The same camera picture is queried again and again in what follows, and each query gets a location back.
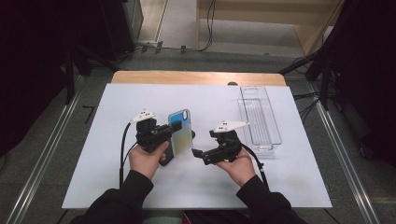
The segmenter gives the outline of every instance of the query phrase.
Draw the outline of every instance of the person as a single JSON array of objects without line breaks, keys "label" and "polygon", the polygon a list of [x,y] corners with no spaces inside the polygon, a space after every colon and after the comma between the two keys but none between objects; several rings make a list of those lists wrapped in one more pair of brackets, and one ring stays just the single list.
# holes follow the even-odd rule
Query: person
[{"label": "person", "polygon": [[[121,188],[108,189],[92,203],[84,215],[74,218],[70,223],[142,223],[143,201],[154,187],[151,179],[159,160],[165,160],[164,151],[167,147],[168,142],[164,142],[152,153],[139,145],[133,148],[129,154],[131,170]],[[249,214],[246,220],[250,223],[305,223],[294,213],[289,201],[281,193],[271,192],[262,183],[255,174],[251,158],[243,148],[235,161],[222,161],[216,165],[241,187],[236,196],[247,206]],[[213,215],[202,213],[201,216],[200,211],[188,212],[194,220],[199,217],[204,220]]]}]

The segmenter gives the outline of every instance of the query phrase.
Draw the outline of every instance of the hand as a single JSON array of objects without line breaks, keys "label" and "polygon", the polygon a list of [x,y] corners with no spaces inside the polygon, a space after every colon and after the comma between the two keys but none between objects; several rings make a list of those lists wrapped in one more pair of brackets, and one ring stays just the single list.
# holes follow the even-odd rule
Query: hand
[{"label": "hand", "polygon": [[239,187],[244,186],[256,173],[248,152],[242,148],[233,162],[221,161],[216,165],[227,172]]},{"label": "hand", "polygon": [[158,168],[158,162],[166,159],[165,150],[168,148],[169,143],[163,142],[155,148],[152,153],[145,151],[141,146],[137,145],[129,153],[129,163],[131,170],[135,170],[148,179],[154,176]]}]

